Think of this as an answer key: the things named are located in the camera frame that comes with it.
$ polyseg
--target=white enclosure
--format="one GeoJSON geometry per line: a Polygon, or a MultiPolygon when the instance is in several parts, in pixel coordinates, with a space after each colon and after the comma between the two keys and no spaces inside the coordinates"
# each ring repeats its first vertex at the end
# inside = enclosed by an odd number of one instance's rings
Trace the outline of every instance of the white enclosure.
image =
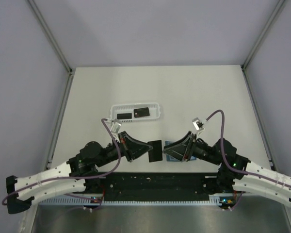
{"type": "MultiPolygon", "coordinates": [[[[180,139],[194,117],[222,108],[239,153],[291,175],[291,0],[0,0],[0,201],[6,177],[108,143],[100,118],[136,101],[159,102],[162,121],[138,125],[141,137],[124,125],[135,138],[180,139]],[[130,96],[134,82],[146,89],[130,96]]],[[[210,144],[219,137],[212,121],[202,134],[210,144]]],[[[0,232],[36,232],[36,210],[8,215],[0,205],[0,232]]]]}

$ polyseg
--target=white cable connector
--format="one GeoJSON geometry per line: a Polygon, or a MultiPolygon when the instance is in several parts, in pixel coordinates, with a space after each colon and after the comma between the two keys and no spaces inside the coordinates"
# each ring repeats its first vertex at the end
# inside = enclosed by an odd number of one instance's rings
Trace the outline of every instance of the white cable connector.
{"type": "Polygon", "coordinates": [[[199,137],[199,135],[205,130],[204,125],[206,122],[207,122],[206,119],[200,120],[198,117],[196,117],[192,120],[192,123],[196,129],[196,136],[197,137],[199,137]]]}
{"type": "Polygon", "coordinates": [[[120,139],[118,138],[118,132],[120,131],[122,122],[118,119],[110,119],[110,118],[107,118],[106,122],[110,124],[110,132],[112,133],[112,136],[115,137],[115,139],[118,142],[120,142],[120,139]]]}

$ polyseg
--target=purple cable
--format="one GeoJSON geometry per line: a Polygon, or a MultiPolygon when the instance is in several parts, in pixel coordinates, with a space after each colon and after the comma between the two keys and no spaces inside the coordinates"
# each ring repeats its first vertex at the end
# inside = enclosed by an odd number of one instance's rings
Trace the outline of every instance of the purple cable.
{"type": "Polygon", "coordinates": [[[237,202],[235,203],[235,205],[233,205],[233,206],[229,209],[230,211],[234,210],[234,209],[236,208],[236,206],[238,206],[239,201],[242,199],[242,196],[243,196],[243,192],[241,192],[241,194],[240,194],[240,196],[239,196],[237,202]]]}
{"type": "Polygon", "coordinates": [[[223,137],[223,135],[224,135],[224,124],[225,124],[225,115],[224,115],[224,112],[221,109],[219,109],[219,110],[213,112],[209,117],[207,117],[206,120],[209,121],[217,113],[221,113],[221,115],[222,115],[221,135],[220,135],[220,147],[221,147],[221,154],[222,154],[223,161],[224,161],[225,165],[228,167],[228,169],[230,169],[231,171],[237,172],[237,173],[244,174],[244,175],[252,175],[252,176],[261,177],[261,178],[266,179],[268,181],[271,181],[271,182],[277,183],[279,185],[282,185],[282,186],[291,188],[291,185],[289,185],[289,184],[285,184],[283,182],[280,182],[280,181],[274,180],[272,178],[269,178],[267,176],[263,176],[263,175],[256,174],[256,173],[253,173],[253,172],[238,170],[238,169],[235,169],[235,168],[231,167],[228,164],[228,161],[227,161],[226,156],[225,156],[224,141],[223,141],[223,138],[224,138],[223,137]]]}
{"type": "MultiPolygon", "coordinates": [[[[108,126],[106,125],[105,121],[107,121],[107,119],[105,119],[105,118],[101,119],[101,123],[103,124],[103,126],[106,128],[108,134],[110,135],[110,137],[111,137],[111,139],[112,139],[112,141],[113,141],[113,143],[114,143],[114,145],[116,147],[117,153],[118,153],[118,161],[117,161],[117,164],[115,165],[115,167],[112,170],[110,170],[110,171],[108,171],[108,172],[106,172],[104,174],[100,174],[100,175],[96,175],[96,176],[67,176],[67,177],[49,178],[49,179],[42,180],[41,183],[49,182],[49,181],[56,181],[56,180],[68,180],[68,179],[96,179],[96,178],[100,178],[100,177],[103,177],[103,176],[107,176],[107,175],[111,174],[112,172],[114,172],[118,168],[118,166],[120,165],[120,162],[121,162],[121,150],[120,150],[120,148],[118,146],[118,143],[117,143],[116,139],[113,137],[111,131],[109,130],[108,126]]],[[[12,196],[12,195],[14,195],[16,193],[19,193],[20,191],[23,191],[23,190],[25,190],[27,188],[34,187],[36,185],[38,185],[38,182],[33,183],[33,184],[30,184],[28,186],[25,186],[23,188],[20,188],[20,189],[14,191],[14,192],[8,194],[2,200],[2,202],[1,202],[2,205],[7,205],[5,203],[5,201],[8,199],[9,196],[12,196]]]]}

